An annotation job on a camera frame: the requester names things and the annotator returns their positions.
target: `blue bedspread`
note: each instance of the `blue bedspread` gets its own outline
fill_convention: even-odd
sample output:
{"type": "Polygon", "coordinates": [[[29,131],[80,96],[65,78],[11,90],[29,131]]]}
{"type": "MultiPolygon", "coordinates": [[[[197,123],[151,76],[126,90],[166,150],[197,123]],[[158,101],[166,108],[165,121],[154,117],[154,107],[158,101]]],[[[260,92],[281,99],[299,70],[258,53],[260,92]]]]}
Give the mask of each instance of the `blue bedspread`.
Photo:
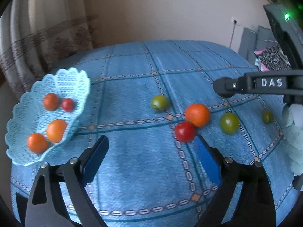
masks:
{"type": "MultiPolygon", "coordinates": [[[[75,54],[58,63],[59,68],[85,70],[91,92],[76,135],[64,152],[47,158],[50,164],[65,163],[93,146],[100,135],[109,138],[109,151],[87,192],[108,226],[194,226],[217,187],[205,175],[192,143],[174,138],[175,125],[184,110],[203,103],[211,111],[209,125],[198,130],[210,146],[239,163],[261,160],[271,181],[279,224],[294,205],[297,192],[284,154],[280,96],[235,95],[223,99],[212,83],[235,78],[253,67],[229,48],[201,41],[147,41],[109,46],[75,54]],[[166,95],[171,107],[155,113],[150,100],[166,95]],[[275,122],[264,125],[262,112],[271,110],[275,122]],[[219,120],[225,112],[239,116],[240,129],[225,135],[219,120]]],[[[11,190],[28,195],[39,165],[12,167],[11,190]]],[[[229,220],[239,197],[238,185],[229,220]]],[[[65,185],[62,191],[73,220],[77,220],[65,185]]]]}

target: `green fruit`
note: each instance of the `green fruit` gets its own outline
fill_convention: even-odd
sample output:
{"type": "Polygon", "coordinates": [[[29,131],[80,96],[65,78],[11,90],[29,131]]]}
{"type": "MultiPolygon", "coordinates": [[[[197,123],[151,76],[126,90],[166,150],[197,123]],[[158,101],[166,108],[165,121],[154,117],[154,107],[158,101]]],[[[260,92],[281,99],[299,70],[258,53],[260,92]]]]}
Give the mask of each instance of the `green fruit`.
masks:
{"type": "Polygon", "coordinates": [[[151,100],[151,107],[156,112],[163,112],[166,111],[169,107],[169,100],[164,95],[156,95],[151,100]]]}
{"type": "Polygon", "coordinates": [[[265,124],[270,124],[274,121],[274,116],[271,111],[265,110],[263,112],[262,119],[265,124]]]}
{"type": "Polygon", "coordinates": [[[239,118],[233,113],[226,113],[220,119],[221,130],[227,135],[235,133],[238,130],[239,125],[239,118]]]}

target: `curtain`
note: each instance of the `curtain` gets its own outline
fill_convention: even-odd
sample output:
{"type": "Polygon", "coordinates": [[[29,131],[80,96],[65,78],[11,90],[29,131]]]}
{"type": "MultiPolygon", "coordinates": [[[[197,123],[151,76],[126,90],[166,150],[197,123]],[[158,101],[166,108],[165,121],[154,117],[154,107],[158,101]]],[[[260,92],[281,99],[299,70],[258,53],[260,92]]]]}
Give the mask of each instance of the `curtain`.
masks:
{"type": "Polygon", "coordinates": [[[100,46],[84,0],[12,0],[0,18],[0,67],[19,99],[52,65],[100,46]]]}

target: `metal screw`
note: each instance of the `metal screw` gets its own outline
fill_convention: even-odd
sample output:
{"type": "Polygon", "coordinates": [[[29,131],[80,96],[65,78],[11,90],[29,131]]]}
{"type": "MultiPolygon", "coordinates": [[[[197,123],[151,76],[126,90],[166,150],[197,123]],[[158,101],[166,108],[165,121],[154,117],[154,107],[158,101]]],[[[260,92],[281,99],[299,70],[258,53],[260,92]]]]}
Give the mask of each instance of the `metal screw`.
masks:
{"type": "Polygon", "coordinates": [[[48,163],[47,162],[44,162],[42,165],[41,165],[41,168],[46,168],[48,167],[48,163]]]}
{"type": "Polygon", "coordinates": [[[71,163],[71,164],[75,164],[75,163],[77,163],[78,162],[78,158],[71,158],[70,160],[69,160],[69,163],[71,163]]]}
{"type": "Polygon", "coordinates": [[[224,160],[225,160],[225,162],[228,163],[228,164],[231,164],[231,163],[233,163],[233,161],[234,161],[231,157],[225,157],[224,160]]]}
{"type": "Polygon", "coordinates": [[[261,162],[258,162],[258,161],[255,162],[255,165],[256,165],[256,167],[262,167],[263,166],[263,164],[261,162]]]}

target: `power cord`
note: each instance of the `power cord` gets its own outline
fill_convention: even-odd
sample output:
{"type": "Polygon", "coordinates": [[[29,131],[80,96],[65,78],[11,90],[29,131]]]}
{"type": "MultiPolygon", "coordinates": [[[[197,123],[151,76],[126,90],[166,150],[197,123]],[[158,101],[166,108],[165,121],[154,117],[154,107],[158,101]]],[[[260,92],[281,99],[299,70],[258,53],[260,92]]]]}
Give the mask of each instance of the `power cord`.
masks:
{"type": "Polygon", "coordinates": [[[229,48],[231,48],[232,40],[233,40],[233,38],[234,38],[234,30],[235,30],[235,28],[236,28],[236,24],[237,24],[237,21],[234,20],[234,29],[232,30],[232,35],[231,35],[231,39],[230,39],[229,48]]]}

